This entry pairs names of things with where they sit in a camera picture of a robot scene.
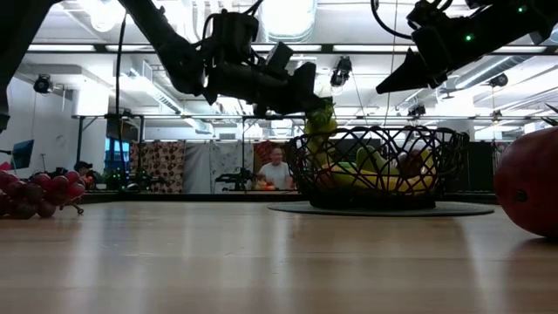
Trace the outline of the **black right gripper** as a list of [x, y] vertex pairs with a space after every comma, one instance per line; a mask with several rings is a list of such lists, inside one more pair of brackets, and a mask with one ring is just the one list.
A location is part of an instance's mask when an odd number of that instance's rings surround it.
[[403, 64], [376, 87], [378, 94], [440, 86], [448, 72], [493, 49], [493, 26], [459, 26], [455, 30], [422, 26], [412, 33], [412, 41], [418, 51], [407, 50]]

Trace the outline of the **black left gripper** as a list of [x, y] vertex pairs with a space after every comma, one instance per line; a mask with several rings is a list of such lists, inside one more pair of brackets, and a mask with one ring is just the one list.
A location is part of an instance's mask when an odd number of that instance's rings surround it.
[[333, 107], [332, 97], [314, 93], [316, 65], [306, 62], [290, 73], [272, 72], [266, 59], [252, 49], [259, 21], [252, 13], [223, 10], [204, 23], [204, 98], [213, 104], [220, 96], [255, 105], [255, 116], [312, 113]]

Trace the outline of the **green grape bunch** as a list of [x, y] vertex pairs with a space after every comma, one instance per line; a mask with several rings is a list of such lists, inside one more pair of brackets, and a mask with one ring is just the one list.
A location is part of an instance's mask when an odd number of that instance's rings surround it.
[[335, 148], [330, 142], [332, 132], [338, 127], [334, 117], [334, 105], [331, 97], [323, 98], [325, 107], [306, 112], [304, 134], [307, 136], [306, 150], [308, 159], [314, 167], [322, 168], [333, 162]]

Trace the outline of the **green pear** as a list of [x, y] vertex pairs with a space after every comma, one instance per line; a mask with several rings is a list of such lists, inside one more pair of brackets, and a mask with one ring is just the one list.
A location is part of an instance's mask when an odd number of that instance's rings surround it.
[[357, 150], [357, 168], [382, 175], [399, 174], [398, 169], [371, 146], [360, 147]]

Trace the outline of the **yellow banana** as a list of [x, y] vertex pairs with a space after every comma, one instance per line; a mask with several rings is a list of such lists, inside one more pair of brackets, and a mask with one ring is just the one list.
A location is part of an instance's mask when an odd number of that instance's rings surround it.
[[358, 174], [333, 172], [333, 166], [323, 166], [316, 176], [316, 182], [325, 187], [370, 189], [403, 195], [422, 195], [434, 188], [436, 180], [431, 175], [403, 178], [399, 175], [382, 175], [358, 169]]

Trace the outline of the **black woven wire basket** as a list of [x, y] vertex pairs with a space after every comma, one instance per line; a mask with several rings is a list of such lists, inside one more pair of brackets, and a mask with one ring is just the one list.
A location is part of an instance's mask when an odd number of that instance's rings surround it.
[[333, 162], [354, 162], [357, 165], [357, 150], [371, 146], [392, 165], [397, 167], [398, 156], [418, 149], [421, 153], [430, 149], [437, 173], [432, 175], [436, 184], [422, 195], [403, 195], [370, 189], [325, 187], [316, 182], [321, 168], [309, 161], [306, 150], [307, 136], [302, 134], [291, 139], [286, 148], [286, 161], [297, 190], [313, 205], [338, 208], [343, 205], [369, 206], [372, 204], [402, 207], [411, 204], [425, 206], [438, 201], [446, 192], [463, 167], [463, 157], [469, 142], [467, 133], [447, 127], [430, 129], [425, 126], [356, 126], [338, 127], [332, 132], [330, 142], [335, 148]]

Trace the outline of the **large red apple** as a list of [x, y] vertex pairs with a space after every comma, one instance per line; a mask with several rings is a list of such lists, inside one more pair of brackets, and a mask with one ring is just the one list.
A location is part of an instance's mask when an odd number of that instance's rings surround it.
[[503, 151], [494, 192], [518, 227], [558, 239], [558, 126], [527, 133]]

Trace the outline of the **red grape bunch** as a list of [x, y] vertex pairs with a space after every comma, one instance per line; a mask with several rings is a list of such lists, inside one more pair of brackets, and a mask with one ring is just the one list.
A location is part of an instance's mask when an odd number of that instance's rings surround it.
[[82, 215], [85, 211], [78, 201], [85, 191], [85, 184], [75, 171], [54, 177], [39, 173], [23, 181], [0, 170], [0, 218], [29, 220], [35, 215], [50, 218], [67, 206]]

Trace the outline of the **white LED light strip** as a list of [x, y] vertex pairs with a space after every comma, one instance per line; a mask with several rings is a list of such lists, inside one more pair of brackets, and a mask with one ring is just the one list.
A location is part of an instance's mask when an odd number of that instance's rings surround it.
[[407, 52], [408, 50], [418, 51], [416, 45], [362, 45], [362, 44], [336, 44], [332, 47], [333, 51], [347, 51], [347, 52], [379, 52], [392, 53], [392, 52]]
[[90, 52], [96, 51], [91, 44], [31, 44], [29, 52]]
[[529, 53], [542, 53], [547, 49], [545, 45], [509, 45], [503, 46], [494, 51], [494, 53], [501, 54], [529, 54]]
[[[264, 53], [272, 51], [274, 47], [274, 44], [255, 44], [252, 49], [258, 53]], [[322, 50], [320, 44], [288, 44], [288, 47], [295, 52], [320, 52]]]
[[117, 44], [108, 44], [105, 46], [108, 51], [118, 51], [122, 50], [123, 52], [131, 52], [131, 53], [154, 53], [155, 49], [150, 45], [142, 45], [142, 44], [123, 44], [119, 47]]

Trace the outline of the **person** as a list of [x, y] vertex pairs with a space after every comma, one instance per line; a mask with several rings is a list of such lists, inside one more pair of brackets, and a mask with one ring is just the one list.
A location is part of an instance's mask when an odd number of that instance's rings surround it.
[[274, 147], [269, 156], [270, 162], [261, 167], [258, 178], [265, 180], [276, 189], [294, 189], [295, 184], [289, 171], [289, 165], [283, 161], [283, 150], [280, 147]]
[[79, 160], [74, 165], [74, 170], [79, 174], [80, 178], [89, 178], [94, 176], [93, 165], [86, 161]]

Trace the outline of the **round grey placemat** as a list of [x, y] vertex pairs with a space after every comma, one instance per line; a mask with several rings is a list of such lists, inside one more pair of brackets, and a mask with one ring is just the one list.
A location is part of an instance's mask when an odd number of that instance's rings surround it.
[[338, 208], [313, 205], [310, 201], [273, 202], [268, 209], [309, 215], [341, 215], [341, 216], [369, 216], [369, 217], [448, 217], [490, 215], [497, 208], [495, 205], [478, 203], [436, 201], [425, 206], [411, 204], [409, 206], [393, 207], [378, 204], [369, 206], [343, 205]]

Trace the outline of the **brown floral cloth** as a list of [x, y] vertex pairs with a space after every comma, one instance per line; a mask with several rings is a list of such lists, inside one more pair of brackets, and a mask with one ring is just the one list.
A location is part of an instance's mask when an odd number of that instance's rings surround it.
[[183, 192], [186, 142], [133, 142], [131, 171], [142, 188], [150, 194], [181, 194]]

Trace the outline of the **bright blue monitor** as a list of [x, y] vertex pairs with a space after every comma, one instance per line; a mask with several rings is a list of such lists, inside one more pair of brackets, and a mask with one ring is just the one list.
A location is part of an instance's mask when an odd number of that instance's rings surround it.
[[105, 139], [104, 170], [110, 172], [124, 168], [130, 170], [130, 142], [120, 142], [117, 139], [107, 137]]

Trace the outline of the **tilted blue screen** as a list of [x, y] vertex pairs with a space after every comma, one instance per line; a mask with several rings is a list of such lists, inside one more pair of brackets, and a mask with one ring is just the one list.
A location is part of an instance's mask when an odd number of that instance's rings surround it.
[[14, 169], [27, 168], [31, 164], [34, 140], [26, 140], [13, 145], [11, 165]]

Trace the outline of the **black aluminium rig frame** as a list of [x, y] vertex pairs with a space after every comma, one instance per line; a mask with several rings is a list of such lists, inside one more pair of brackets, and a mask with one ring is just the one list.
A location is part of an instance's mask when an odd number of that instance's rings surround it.
[[[149, 115], [250, 115], [251, 106], [240, 100], [221, 97], [209, 105], [203, 97], [194, 97], [177, 92], [156, 53], [131, 53], [108, 51], [107, 44], [92, 44], [96, 51], [90, 52], [27, 52], [18, 68], [18, 73], [31, 79], [39, 74], [48, 74], [56, 86], [79, 89], [96, 83], [112, 86], [108, 75], [108, 58], [122, 57], [121, 80], [125, 110], [134, 114]], [[465, 108], [459, 106], [449, 113], [435, 113], [433, 99], [449, 101], [457, 98], [458, 92], [479, 91], [475, 96], [477, 118], [486, 118], [499, 110], [504, 118], [528, 116], [535, 102], [558, 99], [558, 83], [543, 86], [540, 79], [550, 73], [558, 75], [558, 44], [545, 44], [542, 53], [501, 54], [491, 52], [482, 59], [449, 75], [448, 80], [437, 90], [428, 89], [379, 95], [376, 86], [390, 71], [400, 66], [406, 52], [336, 52], [335, 44], [320, 44], [320, 52], [295, 52], [287, 65], [293, 71], [306, 62], [316, 64], [315, 93], [323, 97], [330, 92], [330, 76], [341, 56], [349, 56], [352, 73], [349, 81], [336, 90], [336, 115], [348, 125], [370, 124], [384, 119], [387, 109], [390, 118], [402, 121], [406, 109], [423, 104], [428, 108], [427, 118], [453, 119], [464, 115]], [[488, 81], [505, 73], [508, 84], [492, 88]]]

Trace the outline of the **silver ceiling duct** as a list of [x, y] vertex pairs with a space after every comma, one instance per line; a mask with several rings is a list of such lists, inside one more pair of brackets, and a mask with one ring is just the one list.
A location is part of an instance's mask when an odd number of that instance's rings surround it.
[[264, 0], [257, 11], [262, 41], [309, 41], [316, 21], [316, 12], [317, 0]]

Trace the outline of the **black background station frame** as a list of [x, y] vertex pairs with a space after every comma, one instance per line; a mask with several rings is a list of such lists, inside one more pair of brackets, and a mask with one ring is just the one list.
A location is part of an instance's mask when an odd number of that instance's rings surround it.
[[98, 119], [115, 122], [129, 122], [137, 126], [139, 144], [148, 142], [147, 128], [151, 127], [154, 140], [184, 140], [186, 142], [234, 142], [240, 145], [241, 166], [225, 179], [235, 185], [235, 190], [247, 193], [248, 182], [255, 178], [255, 172], [248, 168], [246, 160], [249, 143], [282, 141], [293, 138], [303, 130], [302, 115], [270, 115], [264, 119], [250, 115], [149, 115], [149, 114], [116, 114], [77, 115], [79, 135]]

